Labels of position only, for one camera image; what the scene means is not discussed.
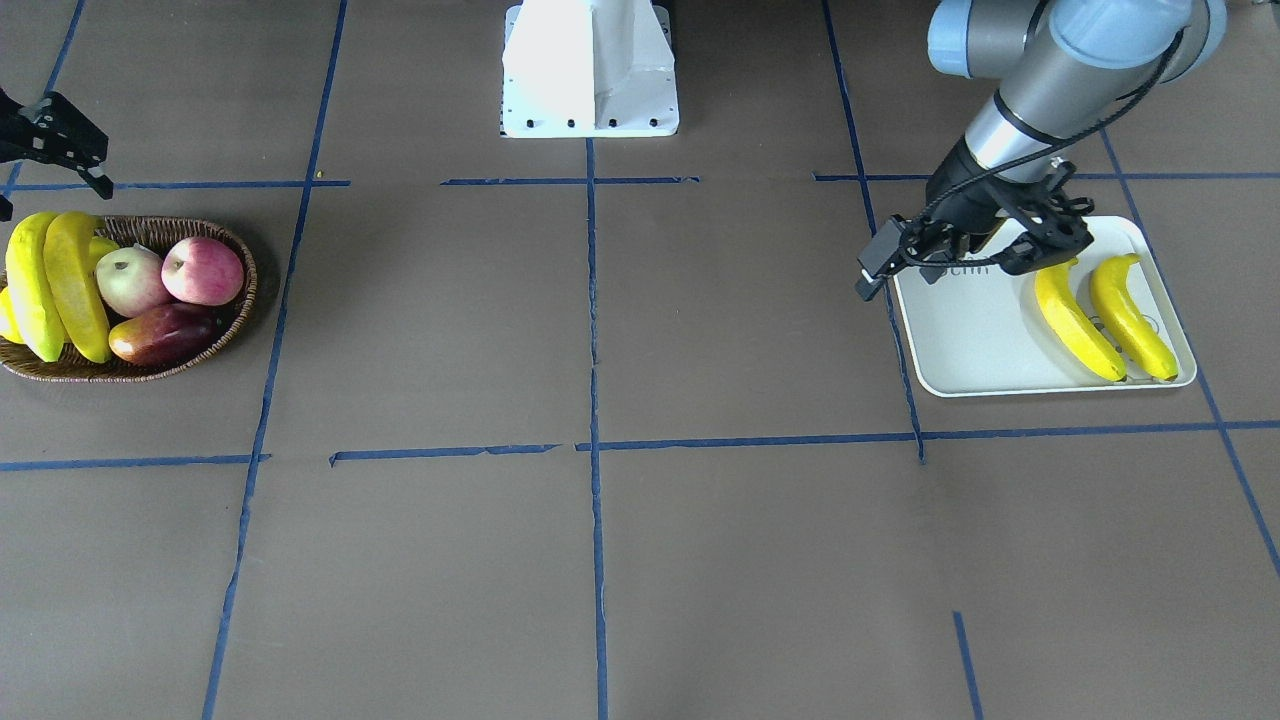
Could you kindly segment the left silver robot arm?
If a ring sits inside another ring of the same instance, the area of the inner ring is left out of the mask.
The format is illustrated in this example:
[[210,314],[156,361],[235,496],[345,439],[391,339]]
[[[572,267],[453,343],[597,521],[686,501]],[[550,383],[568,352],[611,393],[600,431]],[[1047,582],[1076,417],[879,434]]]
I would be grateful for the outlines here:
[[1070,199],[1068,151],[1129,113],[1155,86],[1202,65],[1222,42],[1222,1],[942,1],[932,65],[996,88],[925,184],[913,218],[891,217],[859,255],[872,300],[915,268],[1024,275],[1092,243],[1088,199]]

